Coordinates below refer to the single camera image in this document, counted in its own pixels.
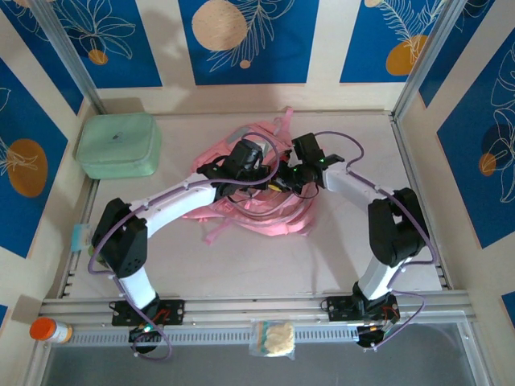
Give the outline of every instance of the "white line drawing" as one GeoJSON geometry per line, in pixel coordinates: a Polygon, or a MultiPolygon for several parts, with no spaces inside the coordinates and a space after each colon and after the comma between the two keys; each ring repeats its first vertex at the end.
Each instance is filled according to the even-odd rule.
{"type": "Polygon", "coordinates": [[[260,50],[266,49],[267,41],[274,41],[273,21],[281,18],[294,5],[295,0],[236,0],[234,5],[243,15],[246,34],[235,47],[223,51],[211,51],[209,62],[214,62],[210,72],[216,71],[226,63],[231,67],[240,64],[242,68],[250,67],[260,50]],[[278,4],[288,1],[279,10],[278,4]]]}
{"type": "Polygon", "coordinates": [[[499,136],[480,160],[480,171],[501,172],[501,203],[515,200],[515,42],[506,53],[490,96],[499,136]]]}
{"type": "Polygon", "coordinates": [[[480,18],[488,8],[490,1],[491,0],[468,0],[459,15],[458,20],[456,20],[454,27],[456,27],[460,32],[463,32],[465,19],[480,18]]]}
{"type": "Polygon", "coordinates": [[[365,5],[375,6],[383,11],[386,26],[395,31],[400,42],[408,45],[410,62],[414,64],[422,50],[422,37],[435,23],[446,1],[434,0],[431,6],[429,0],[426,0],[418,13],[411,6],[411,0],[365,0],[365,5]]]}
{"type": "MultiPolygon", "coordinates": [[[[3,2],[6,5],[9,3],[9,9],[17,15],[25,29],[47,41],[28,8],[14,0],[3,2]]],[[[85,0],[85,4],[84,0],[55,0],[50,4],[70,40],[78,43],[75,44],[76,49],[84,50],[79,54],[88,56],[98,65],[107,63],[107,52],[132,59],[132,49],[123,38],[131,36],[136,31],[136,25],[112,16],[111,0],[85,0]]]]}
{"type": "MultiPolygon", "coordinates": [[[[0,88],[0,113],[7,106],[9,101],[10,90],[8,88],[0,88]]],[[[9,169],[14,171],[17,166],[27,167],[32,170],[38,170],[34,162],[38,156],[23,157],[22,155],[9,149],[6,143],[0,138],[0,176],[4,175],[9,169]]]]}

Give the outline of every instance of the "pink backpack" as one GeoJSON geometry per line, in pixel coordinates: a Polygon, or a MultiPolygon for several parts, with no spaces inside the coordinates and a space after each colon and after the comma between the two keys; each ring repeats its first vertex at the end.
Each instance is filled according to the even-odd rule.
{"type": "MultiPolygon", "coordinates": [[[[280,154],[290,150],[290,119],[292,114],[293,110],[288,109],[285,117],[276,118],[274,123],[262,121],[240,127],[200,155],[193,162],[192,172],[217,157],[229,154],[241,139],[241,136],[248,132],[266,135],[277,146],[280,154]]],[[[273,166],[275,154],[270,144],[258,136],[254,138],[249,136],[248,139],[262,147],[263,162],[266,165],[273,166]]],[[[206,236],[204,241],[209,245],[230,224],[237,224],[267,236],[287,235],[293,232],[307,236],[315,224],[315,196],[316,188],[313,183],[306,185],[300,196],[293,192],[280,192],[272,189],[266,191],[253,189],[247,192],[237,191],[236,194],[231,196],[233,201],[225,197],[207,207],[190,211],[184,217],[198,219],[198,221],[207,221],[207,219],[215,217],[225,218],[221,225],[206,236]]]]}

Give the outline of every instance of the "mint green container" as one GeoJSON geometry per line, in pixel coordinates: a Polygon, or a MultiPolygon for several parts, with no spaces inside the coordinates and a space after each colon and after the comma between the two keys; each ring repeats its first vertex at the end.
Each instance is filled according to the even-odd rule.
{"type": "Polygon", "coordinates": [[[84,126],[76,160],[91,179],[124,179],[153,174],[160,152],[150,114],[97,115],[84,126]]]}

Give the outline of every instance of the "plastic bag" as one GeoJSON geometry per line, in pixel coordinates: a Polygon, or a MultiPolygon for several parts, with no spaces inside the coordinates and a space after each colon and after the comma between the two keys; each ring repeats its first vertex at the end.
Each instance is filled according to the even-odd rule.
{"type": "Polygon", "coordinates": [[[249,353],[254,356],[295,358],[295,328],[287,321],[255,321],[250,334],[249,353]]]}

